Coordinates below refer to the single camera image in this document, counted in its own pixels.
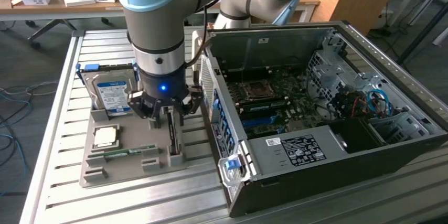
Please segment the wooden table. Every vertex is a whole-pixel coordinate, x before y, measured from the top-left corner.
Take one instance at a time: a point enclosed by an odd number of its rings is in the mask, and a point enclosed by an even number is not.
[[[297,10],[301,11],[300,22],[311,20],[319,0],[300,0]],[[212,6],[209,13],[219,13],[219,4]],[[24,5],[23,2],[11,5],[11,0],[0,0],[0,21],[8,20],[43,20],[120,17],[123,6],[116,3],[96,3],[91,5],[65,7],[64,0],[51,0],[49,5]]]

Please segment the blue network cable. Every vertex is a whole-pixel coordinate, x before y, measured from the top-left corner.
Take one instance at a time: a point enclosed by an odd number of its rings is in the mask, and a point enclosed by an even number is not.
[[[373,107],[373,105],[371,103],[371,96],[369,96],[371,93],[379,93],[384,97],[385,105],[388,107],[388,115],[391,115],[392,114],[392,108],[391,108],[389,99],[388,99],[387,94],[384,93],[384,91],[381,89],[372,89],[369,92],[367,92],[367,104],[368,104],[371,110],[373,112],[376,111],[375,107]]]
[[[25,179],[25,177],[27,177],[27,163],[25,163],[25,157],[23,155],[23,150],[21,150],[20,143],[19,143],[19,141],[12,136],[9,136],[7,134],[0,134],[0,137],[7,137],[7,138],[9,138],[9,139],[12,139],[15,141],[15,144],[17,146],[19,153],[20,153],[20,156],[21,156],[23,178]],[[0,193],[0,197],[4,196],[9,191],[12,191],[19,185],[20,185],[20,183],[15,183],[15,185],[9,186],[9,188]]]
[[[7,124],[7,122],[4,122],[3,125],[0,125],[0,128],[4,128],[7,126],[11,126],[13,125],[15,123],[20,122],[29,114],[31,114],[31,111],[32,111],[32,104],[28,102],[28,101],[24,101],[24,100],[16,100],[16,99],[12,99],[9,97],[7,97],[4,94],[0,93],[0,97],[3,97],[4,99],[7,99],[8,101],[12,101],[12,102],[21,102],[21,103],[25,103],[28,105],[28,111],[27,113],[19,118],[16,119],[12,123]]]

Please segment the power supply label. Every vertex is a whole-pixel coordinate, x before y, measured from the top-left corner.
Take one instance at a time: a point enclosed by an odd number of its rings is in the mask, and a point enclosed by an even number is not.
[[[104,108],[109,112],[124,112],[131,110],[128,106],[128,94],[125,81],[103,82],[97,84],[97,90],[104,103]]]
[[[325,159],[323,150],[312,135],[281,140],[281,145],[293,166],[305,165]]]

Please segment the motherboard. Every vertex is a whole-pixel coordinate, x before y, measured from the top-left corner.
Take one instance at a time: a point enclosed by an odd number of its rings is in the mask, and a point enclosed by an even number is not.
[[[228,72],[228,89],[248,139],[316,127],[320,115],[305,90],[307,76],[293,66]]]

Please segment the aluminum workbench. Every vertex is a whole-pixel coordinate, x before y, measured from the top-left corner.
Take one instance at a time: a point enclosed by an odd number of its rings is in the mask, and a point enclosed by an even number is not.
[[[191,34],[197,28],[185,28],[188,59]],[[185,170],[83,189],[79,177],[91,99],[75,75],[75,65],[117,64],[132,59],[125,30],[75,32],[21,224],[416,223],[448,212],[448,145],[443,145],[395,174],[229,218],[200,111],[185,119],[183,128]],[[192,73],[187,73],[191,82]]]

